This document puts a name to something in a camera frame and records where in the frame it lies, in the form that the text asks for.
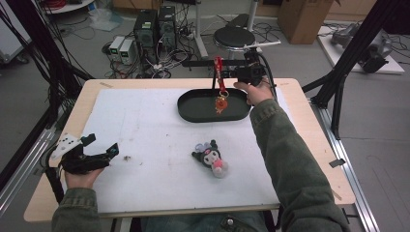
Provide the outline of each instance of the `hand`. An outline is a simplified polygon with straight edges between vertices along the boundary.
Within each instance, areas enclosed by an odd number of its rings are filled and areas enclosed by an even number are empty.
[[[267,99],[272,99],[274,97],[274,95],[272,94],[271,85],[269,84],[269,80],[266,77],[264,77],[256,87],[244,82],[235,82],[233,83],[233,86],[248,93],[247,104],[253,104],[257,106],[260,102],[263,102]]]
[[[94,182],[102,172],[103,168],[91,171],[85,175],[74,175],[70,172],[65,171],[67,189],[92,189]]]

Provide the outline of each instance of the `power supply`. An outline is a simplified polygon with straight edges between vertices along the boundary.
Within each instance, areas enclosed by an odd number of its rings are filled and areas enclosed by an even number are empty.
[[[138,47],[138,56],[141,58],[140,63],[143,65],[157,64],[161,52],[160,47],[157,47],[160,39],[157,11],[139,10],[133,33]]]
[[[121,62],[120,48],[123,44],[125,37],[118,36],[109,46],[109,53],[111,54],[111,60]]]
[[[160,37],[162,47],[168,51],[177,48],[175,7],[162,6],[159,13]]]
[[[156,46],[160,35],[157,11],[139,10],[133,32],[136,42],[142,47]]]
[[[135,46],[133,40],[125,39],[120,48],[121,60],[124,65],[131,65],[136,60]]]

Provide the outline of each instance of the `gray floor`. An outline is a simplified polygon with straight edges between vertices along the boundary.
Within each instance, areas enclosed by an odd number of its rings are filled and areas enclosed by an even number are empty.
[[[79,11],[62,14],[57,19],[70,23],[86,16],[85,12]],[[218,20],[217,17],[204,19],[204,28]],[[269,18],[258,18],[255,22],[262,21],[276,26],[276,21]],[[115,35],[129,34],[133,21],[124,20],[112,32],[93,31],[88,25],[89,21],[77,24],[76,35],[70,34],[64,41],[88,73],[105,78],[110,68],[102,47]],[[222,24],[215,23],[213,28],[219,26]],[[331,70],[332,66],[318,42],[291,45],[281,32],[275,32],[275,35],[280,37],[282,44],[263,49],[274,77],[296,78],[303,86]],[[402,39],[410,45],[408,39]],[[204,37],[204,42],[210,57],[225,54],[212,44],[211,37]],[[395,52],[392,56],[397,61],[410,63],[409,58]],[[403,75],[350,73],[345,83],[341,111],[340,136],[380,231],[410,231],[410,105],[407,103],[410,98],[410,67],[402,67],[406,70]],[[172,78],[209,76],[206,68],[194,68],[190,72],[178,67],[171,72]],[[312,97],[316,92],[310,91],[307,96]],[[11,63],[0,69],[0,93],[2,169],[47,108],[47,84],[33,62],[28,65]],[[32,224],[23,219],[38,181],[39,177],[35,175],[28,178],[6,214],[0,218],[0,231],[50,231],[49,223]],[[355,214],[353,208],[346,210],[348,214]],[[356,218],[350,218],[350,222],[352,231],[362,231]],[[109,223],[109,220],[104,221],[104,231],[109,231]]]

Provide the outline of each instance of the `round stool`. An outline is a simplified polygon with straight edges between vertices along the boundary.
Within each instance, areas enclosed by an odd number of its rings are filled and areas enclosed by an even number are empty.
[[[229,60],[233,59],[232,51],[243,51],[245,45],[255,43],[255,36],[242,27],[225,26],[214,33],[214,43],[229,51]]]

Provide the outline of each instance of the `green jacket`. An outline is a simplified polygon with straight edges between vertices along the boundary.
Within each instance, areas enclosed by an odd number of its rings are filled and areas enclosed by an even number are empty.
[[[258,146],[284,207],[282,231],[349,231],[326,176],[286,113],[265,100],[250,113]],[[68,189],[52,219],[53,231],[101,231],[96,194]]]

